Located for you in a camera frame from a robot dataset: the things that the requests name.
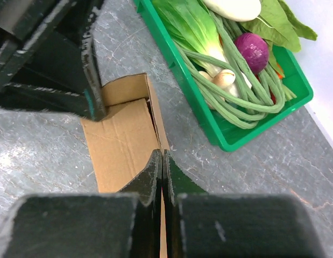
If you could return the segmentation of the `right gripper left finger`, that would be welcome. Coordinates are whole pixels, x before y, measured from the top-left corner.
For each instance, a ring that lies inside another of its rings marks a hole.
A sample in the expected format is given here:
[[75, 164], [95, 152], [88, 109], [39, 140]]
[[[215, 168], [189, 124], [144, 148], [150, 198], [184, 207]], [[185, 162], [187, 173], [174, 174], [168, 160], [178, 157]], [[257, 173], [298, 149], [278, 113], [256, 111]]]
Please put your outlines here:
[[0, 229], [0, 257], [159, 257], [162, 153], [117, 193], [18, 199]]

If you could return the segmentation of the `spare cardboard box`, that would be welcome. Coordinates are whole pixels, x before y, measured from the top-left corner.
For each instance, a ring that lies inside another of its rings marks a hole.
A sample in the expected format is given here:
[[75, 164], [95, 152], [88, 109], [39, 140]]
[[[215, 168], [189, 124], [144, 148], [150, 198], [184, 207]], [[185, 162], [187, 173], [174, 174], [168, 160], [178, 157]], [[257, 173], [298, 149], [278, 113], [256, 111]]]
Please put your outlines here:
[[169, 145], [158, 98], [145, 73], [102, 89], [107, 115], [82, 120], [99, 195], [87, 221], [93, 257], [166, 257], [162, 164]]

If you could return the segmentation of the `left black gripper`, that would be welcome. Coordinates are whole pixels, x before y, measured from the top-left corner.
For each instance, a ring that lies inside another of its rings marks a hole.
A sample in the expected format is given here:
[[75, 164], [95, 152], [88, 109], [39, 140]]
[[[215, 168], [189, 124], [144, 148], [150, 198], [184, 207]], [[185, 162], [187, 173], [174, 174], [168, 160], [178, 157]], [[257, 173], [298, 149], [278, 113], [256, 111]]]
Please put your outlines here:
[[0, 108], [105, 117], [93, 37], [103, 3], [0, 1]]

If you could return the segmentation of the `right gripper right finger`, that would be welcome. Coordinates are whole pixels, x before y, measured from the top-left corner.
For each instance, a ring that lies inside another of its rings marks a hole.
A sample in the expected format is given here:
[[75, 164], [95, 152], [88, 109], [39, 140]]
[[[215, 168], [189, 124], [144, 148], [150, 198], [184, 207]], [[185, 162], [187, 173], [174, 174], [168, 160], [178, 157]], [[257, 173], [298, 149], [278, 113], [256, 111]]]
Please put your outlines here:
[[165, 151], [168, 257], [325, 257], [305, 206], [285, 194], [207, 193]]

